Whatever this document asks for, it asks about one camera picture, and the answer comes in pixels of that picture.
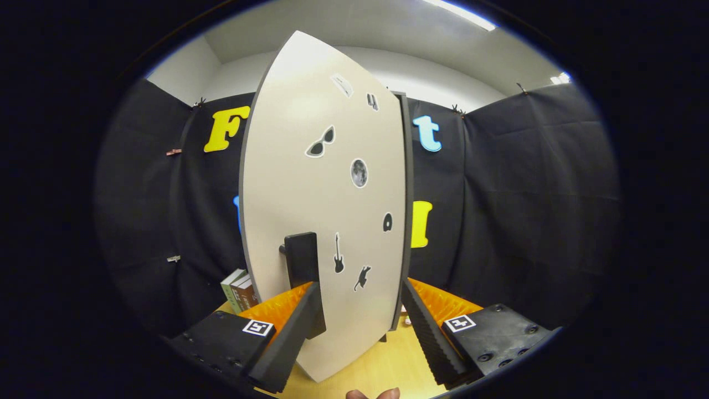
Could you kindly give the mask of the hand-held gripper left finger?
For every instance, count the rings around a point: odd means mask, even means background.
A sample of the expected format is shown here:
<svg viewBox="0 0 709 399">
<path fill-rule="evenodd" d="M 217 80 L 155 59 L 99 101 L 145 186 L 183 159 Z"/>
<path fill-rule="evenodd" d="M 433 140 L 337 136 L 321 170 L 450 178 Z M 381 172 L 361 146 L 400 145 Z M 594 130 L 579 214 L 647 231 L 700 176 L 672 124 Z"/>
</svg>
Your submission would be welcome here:
<svg viewBox="0 0 709 399">
<path fill-rule="evenodd" d="M 167 344 L 192 366 L 239 391 L 285 389 L 306 339 L 319 328 L 321 287 L 299 285 L 240 315 L 215 311 Z"/>
</svg>

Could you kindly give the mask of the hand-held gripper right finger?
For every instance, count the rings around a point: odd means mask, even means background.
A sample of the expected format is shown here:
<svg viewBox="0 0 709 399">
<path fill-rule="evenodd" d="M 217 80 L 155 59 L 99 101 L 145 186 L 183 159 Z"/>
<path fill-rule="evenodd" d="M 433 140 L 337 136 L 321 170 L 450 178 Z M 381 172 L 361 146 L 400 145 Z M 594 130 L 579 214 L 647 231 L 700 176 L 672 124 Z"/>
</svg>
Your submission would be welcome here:
<svg viewBox="0 0 709 399">
<path fill-rule="evenodd" d="M 435 382 L 449 391 L 525 362 L 561 328 L 548 329 L 510 306 L 480 306 L 413 278 L 401 299 Z"/>
</svg>

